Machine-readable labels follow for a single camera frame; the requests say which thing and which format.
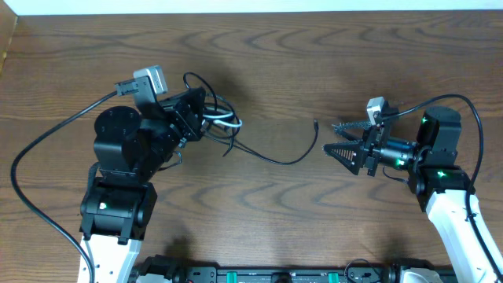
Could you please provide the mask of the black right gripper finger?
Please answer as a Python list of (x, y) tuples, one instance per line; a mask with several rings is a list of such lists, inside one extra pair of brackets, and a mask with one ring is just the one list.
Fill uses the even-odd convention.
[(333, 130), (335, 132), (342, 132), (350, 129), (363, 129), (367, 130), (372, 127), (372, 124), (369, 121), (358, 121), (358, 122), (350, 122), (350, 123), (339, 123), (333, 124)]
[(327, 156), (339, 161), (353, 175), (358, 175), (362, 167), (362, 141), (345, 141), (322, 146)]

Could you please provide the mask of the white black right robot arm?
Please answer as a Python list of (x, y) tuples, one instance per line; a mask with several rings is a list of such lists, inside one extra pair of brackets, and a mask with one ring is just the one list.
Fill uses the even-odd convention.
[(391, 136), (402, 112), (383, 97), (369, 101), (368, 119), (340, 123), (334, 131), (345, 140), (323, 145), (352, 174), (369, 176), (378, 167), (407, 171), (405, 183), (422, 212), (437, 229), (459, 282), (500, 282), (502, 256), (479, 209), (475, 179), (455, 164), (461, 115), (445, 106), (422, 104), (416, 141)]

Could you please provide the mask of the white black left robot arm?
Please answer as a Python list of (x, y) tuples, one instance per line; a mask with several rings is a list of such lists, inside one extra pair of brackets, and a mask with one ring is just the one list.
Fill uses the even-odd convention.
[(203, 88), (192, 88), (140, 110), (115, 106), (97, 117), (97, 165), (80, 205), (80, 245), (90, 262), (80, 263), (80, 282), (128, 281), (157, 199), (150, 180), (177, 147), (201, 139), (205, 97)]

